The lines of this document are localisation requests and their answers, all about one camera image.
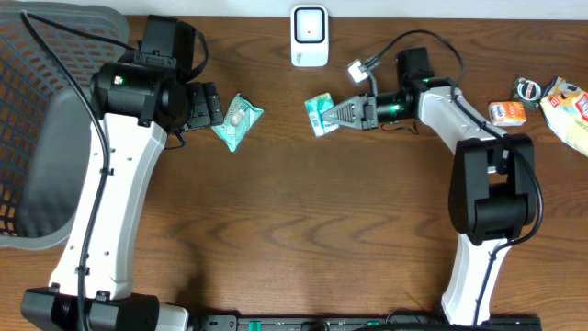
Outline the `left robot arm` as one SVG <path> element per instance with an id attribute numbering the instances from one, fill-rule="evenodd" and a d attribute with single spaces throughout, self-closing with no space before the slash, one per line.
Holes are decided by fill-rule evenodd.
<path id="1" fill-rule="evenodd" d="M 91 123 L 81 196 L 48 286 L 21 313 L 42 330 L 188 330 L 187 308 L 133 291 L 133 254 L 150 178 L 169 136 L 220 125 L 216 86 L 200 83 L 203 34 L 151 15 L 137 47 L 104 63 L 79 93 Z"/>

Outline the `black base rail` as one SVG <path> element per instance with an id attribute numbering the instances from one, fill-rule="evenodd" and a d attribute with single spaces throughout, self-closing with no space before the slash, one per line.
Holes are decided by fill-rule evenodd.
<path id="1" fill-rule="evenodd" d="M 201 315 L 189 330 L 196 331 L 354 331 L 354 330 L 523 330 L 541 331 L 538 317 L 493 317 L 481 325 L 451 325 L 444 317 L 396 311 L 370 317 L 279 317 Z"/>

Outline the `mint Zappy wipes packet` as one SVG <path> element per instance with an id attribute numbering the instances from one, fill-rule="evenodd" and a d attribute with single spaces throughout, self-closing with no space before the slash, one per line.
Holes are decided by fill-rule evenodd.
<path id="1" fill-rule="evenodd" d="M 255 106 L 250 100 L 237 93 L 222 124 L 212 129 L 233 153 L 264 112 L 262 108 Z"/>

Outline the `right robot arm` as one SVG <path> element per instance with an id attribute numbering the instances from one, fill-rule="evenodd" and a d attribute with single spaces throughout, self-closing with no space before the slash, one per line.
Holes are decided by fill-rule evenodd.
<path id="1" fill-rule="evenodd" d="M 492 125 L 463 97 L 457 82 L 436 76 L 426 49 L 400 52 L 396 66 L 398 91 L 350 97 L 324 111 L 322 121 L 369 131 L 416 120 L 447 146 L 454 156 L 447 204 L 458 248 L 441 306 L 451 325 L 486 326 L 503 260 L 541 223 L 534 145 L 525 134 Z"/>

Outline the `orange tissue pack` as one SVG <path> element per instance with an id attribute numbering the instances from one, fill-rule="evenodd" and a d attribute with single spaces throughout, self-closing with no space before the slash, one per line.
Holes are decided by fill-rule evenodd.
<path id="1" fill-rule="evenodd" d="M 526 113 L 522 102 L 492 102 L 489 107 L 492 125 L 498 127 L 522 126 L 526 123 Z"/>

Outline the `teal tissue pack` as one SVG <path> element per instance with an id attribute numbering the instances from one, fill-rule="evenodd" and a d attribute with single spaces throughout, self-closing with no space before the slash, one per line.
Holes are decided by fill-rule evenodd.
<path id="1" fill-rule="evenodd" d="M 322 119 L 322 114 L 334 107 L 334 102 L 330 93 L 324 93 L 308 99 L 304 102 L 304 106 L 310 119 L 314 135 L 317 138 L 339 129 L 338 124 L 325 122 Z"/>

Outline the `Zam-Buk ointment tin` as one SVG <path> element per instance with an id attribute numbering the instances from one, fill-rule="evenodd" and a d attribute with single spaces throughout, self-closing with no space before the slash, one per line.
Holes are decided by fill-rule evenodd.
<path id="1" fill-rule="evenodd" d="M 544 93 L 543 85 L 519 76 L 514 82 L 512 100 L 521 102 L 525 110 L 538 110 Z"/>

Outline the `white barcode scanner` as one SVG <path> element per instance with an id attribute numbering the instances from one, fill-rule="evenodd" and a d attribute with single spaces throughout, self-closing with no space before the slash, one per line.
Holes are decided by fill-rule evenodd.
<path id="1" fill-rule="evenodd" d="M 323 67 L 329 60 L 329 13 L 321 5 L 290 12 L 290 59 L 296 67 Z"/>

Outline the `large yellow wipes packet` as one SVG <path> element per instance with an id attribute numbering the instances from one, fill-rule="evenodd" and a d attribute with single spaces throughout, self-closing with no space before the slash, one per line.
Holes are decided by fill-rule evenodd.
<path id="1" fill-rule="evenodd" d="M 540 106 L 555 135 L 572 149 L 587 155 L 587 92 L 555 77 L 546 88 Z"/>

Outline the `grey plastic mesh basket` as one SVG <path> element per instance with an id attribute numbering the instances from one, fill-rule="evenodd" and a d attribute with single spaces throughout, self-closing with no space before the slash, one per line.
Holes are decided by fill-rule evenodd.
<path id="1" fill-rule="evenodd" d="M 130 29 L 124 16 L 106 6 L 1 4 L 1 246 L 44 250 L 64 242 L 73 227 L 91 122 L 24 26 L 22 12 L 46 18 L 30 23 L 83 89 L 103 63 L 124 53 L 96 38 L 127 43 Z"/>

